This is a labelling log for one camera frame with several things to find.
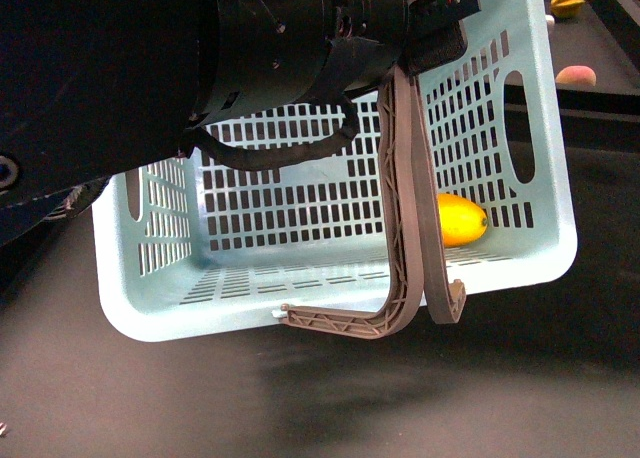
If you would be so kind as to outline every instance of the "pink object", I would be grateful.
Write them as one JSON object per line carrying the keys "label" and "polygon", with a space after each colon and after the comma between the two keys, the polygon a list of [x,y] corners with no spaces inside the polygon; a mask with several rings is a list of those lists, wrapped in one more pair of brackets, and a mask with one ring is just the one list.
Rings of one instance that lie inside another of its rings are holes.
{"label": "pink object", "polygon": [[596,72],[588,66],[567,66],[556,76],[556,83],[596,86]]}

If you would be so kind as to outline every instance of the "screw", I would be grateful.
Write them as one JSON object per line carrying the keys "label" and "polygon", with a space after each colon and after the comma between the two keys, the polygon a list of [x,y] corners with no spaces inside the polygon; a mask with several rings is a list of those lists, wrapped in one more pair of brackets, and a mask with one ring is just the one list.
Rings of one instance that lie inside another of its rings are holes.
{"label": "screw", "polygon": [[9,188],[18,179],[20,168],[11,158],[0,155],[0,190]]}

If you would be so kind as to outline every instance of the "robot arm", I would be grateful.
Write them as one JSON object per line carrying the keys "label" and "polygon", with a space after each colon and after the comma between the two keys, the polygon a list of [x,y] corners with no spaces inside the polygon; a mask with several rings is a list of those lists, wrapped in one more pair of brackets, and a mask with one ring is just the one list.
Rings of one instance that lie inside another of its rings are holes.
{"label": "robot arm", "polygon": [[[195,146],[245,169],[329,156],[358,132],[351,99],[396,64],[417,74],[457,58],[459,20],[478,10],[478,0],[3,0],[0,244],[81,186],[90,203],[109,176]],[[340,105],[343,127],[275,154],[204,131],[295,102]]]}

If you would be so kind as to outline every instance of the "yellow lemon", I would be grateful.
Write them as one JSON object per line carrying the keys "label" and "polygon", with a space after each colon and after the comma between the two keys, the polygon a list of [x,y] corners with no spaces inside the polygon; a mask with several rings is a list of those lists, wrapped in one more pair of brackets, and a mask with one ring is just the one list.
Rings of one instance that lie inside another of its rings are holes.
{"label": "yellow lemon", "polygon": [[487,215],[473,201],[449,193],[438,194],[440,226],[444,246],[463,246],[487,231]]}

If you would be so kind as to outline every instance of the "slotted basket wall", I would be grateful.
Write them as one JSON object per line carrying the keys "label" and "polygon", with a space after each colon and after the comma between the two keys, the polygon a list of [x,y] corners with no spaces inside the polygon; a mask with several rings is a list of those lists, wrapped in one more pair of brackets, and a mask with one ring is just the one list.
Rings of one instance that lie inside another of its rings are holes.
{"label": "slotted basket wall", "polygon": [[[439,188],[490,217],[482,239],[446,254],[450,281],[471,294],[552,280],[576,250],[542,0],[481,1],[464,22],[465,56],[420,77]],[[515,70],[532,125],[528,183],[515,174],[504,126],[504,79]],[[196,152],[114,177],[93,213],[114,326],[160,341],[275,324],[283,303],[380,308],[390,275],[376,95],[358,107],[362,133],[331,158],[245,173]],[[291,105],[212,132],[234,146],[280,146],[324,137],[341,118]]]}

